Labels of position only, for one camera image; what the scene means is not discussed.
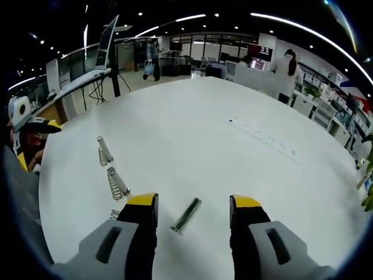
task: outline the laptop screen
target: laptop screen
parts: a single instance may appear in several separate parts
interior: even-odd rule
[[[105,28],[105,30],[101,34],[100,44],[98,45],[96,66],[106,67],[107,65],[107,57],[110,42],[112,34],[114,32],[115,25],[117,24],[118,17],[119,16],[116,16],[115,19],[112,20],[112,22]]]

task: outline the power outlet strip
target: power outlet strip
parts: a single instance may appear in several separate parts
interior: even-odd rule
[[[228,123],[238,128],[239,130],[248,134],[249,136],[263,142],[271,148],[277,150],[282,155],[296,162],[298,165],[301,165],[299,153],[297,153],[296,150],[292,149],[284,141],[282,141],[278,137],[275,137],[269,131],[265,131],[265,129],[263,128],[258,128],[250,122],[247,122],[237,117],[224,118],[221,120],[223,120],[225,123]]]

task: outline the woman with long dark hair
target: woman with long dark hair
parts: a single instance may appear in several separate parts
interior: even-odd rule
[[[276,74],[279,87],[279,101],[287,104],[295,88],[295,83],[302,85],[302,71],[297,63],[297,55],[287,50],[284,57],[275,58],[270,69]]]

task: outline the person in blue jacket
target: person in blue jacket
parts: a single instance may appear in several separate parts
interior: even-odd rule
[[[157,39],[152,39],[150,41],[150,44],[147,46],[146,56],[148,63],[152,63],[154,65],[153,77],[154,81],[157,82],[161,77],[161,73],[159,70]],[[146,80],[147,74],[144,74],[143,78],[144,80]]]

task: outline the small spring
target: small spring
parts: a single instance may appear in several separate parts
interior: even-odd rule
[[[120,200],[123,197],[123,192],[118,188],[117,184],[109,174],[107,175],[107,178],[109,179],[110,191],[113,199]]]
[[[111,214],[110,214],[110,219],[111,220],[116,220],[118,218],[119,214],[120,214],[120,211],[112,209]]]
[[[101,147],[98,147],[98,159],[100,160],[100,164],[102,166],[107,165],[108,160],[104,152],[101,150]]]

